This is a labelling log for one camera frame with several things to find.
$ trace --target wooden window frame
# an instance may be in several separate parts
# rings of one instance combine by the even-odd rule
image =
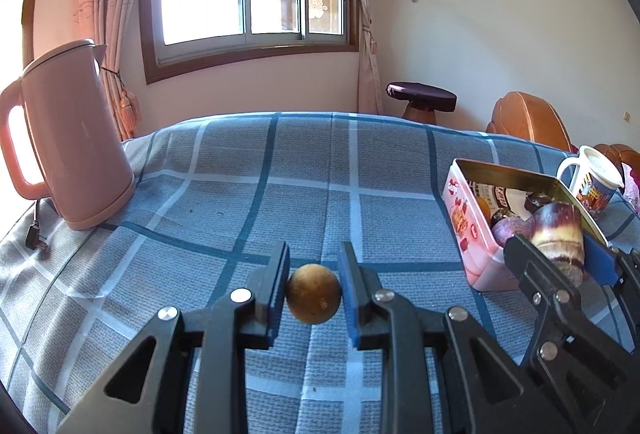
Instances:
[[[25,68],[35,59],[33,51],[33,17],[36,0],[22,0],[22,67]]]
[[[234,50],[212,50],[211,53],[192,58],[178,58],[171,62],[159,63],[154,37],[152,3],[154,0],[138,0],[140,14],[140,43],[145,69],[146,83],[176,77],[194,71],[253,60],[301,53],[357,52],[360,33],[360,0],[344,0],[346,42],[282,42],[269,45],[255,45]]]

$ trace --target purple stool cushion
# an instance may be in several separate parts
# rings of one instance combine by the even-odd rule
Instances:
[[[392,82],[386,87],[386,94],[396,100],[407,100],[417,109],[428,108],[443,112],[453,112],[458,100],[449,91],[418,82]]]

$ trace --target window frame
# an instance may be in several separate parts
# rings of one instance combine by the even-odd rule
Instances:
[[[359,0],[342,0],[343,34],[306,32],[308,2],[303,3],[299,31],[218,36],[165,45],[161,0],[138,0],[140,39],[146,83],[245,60],[300,53],[357,52]],[[244,21],[251,27],[250,1],[244,2]]]
[[[22,67],[31,64],[35,58],[33,49],[33,18],[36,0],[22,0]]]

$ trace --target sugarcane piece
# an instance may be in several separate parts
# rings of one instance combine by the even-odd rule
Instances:
[[[584,236],[580,210],[569,203],[553,202],[530,218],[531,244],[551,260],[575,286],[582,282]]]

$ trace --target pink tin box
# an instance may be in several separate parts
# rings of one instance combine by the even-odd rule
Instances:
[[[502,165],[455,159],[449,169],[442,198],[465,265],[466,279],[475,290],[515,290],[518,289],[518,282],[504,265],[502,248],[495,242],[469,182],[544,192],[556,201],[571,203],[580,209],[582,227],[602,244],[607,244],[607,239],[593,218],[558,179]]]

